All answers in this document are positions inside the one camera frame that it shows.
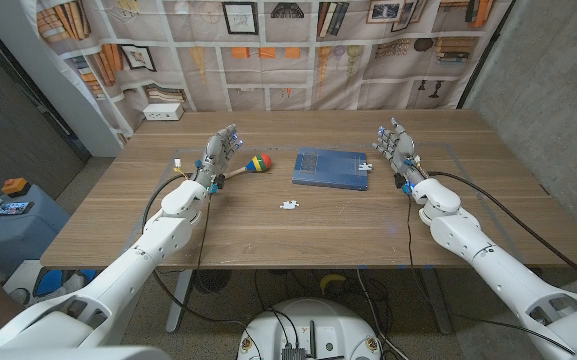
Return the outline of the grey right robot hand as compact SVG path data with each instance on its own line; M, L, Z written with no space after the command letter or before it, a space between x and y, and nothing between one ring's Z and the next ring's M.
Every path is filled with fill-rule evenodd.
M391 129L384 126L378 129L373 148L388 161L401 186L414 188L428 175L420 165L412 137L395 117L391 118L391 124Z

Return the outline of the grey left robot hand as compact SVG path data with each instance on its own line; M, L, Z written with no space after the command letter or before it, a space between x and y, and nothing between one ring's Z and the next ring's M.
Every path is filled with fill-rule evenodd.
M222 189L225 182L224 172L242 144L243 141L237 135L236 124L230 124L215 133L209 138L192 179L206 188Z

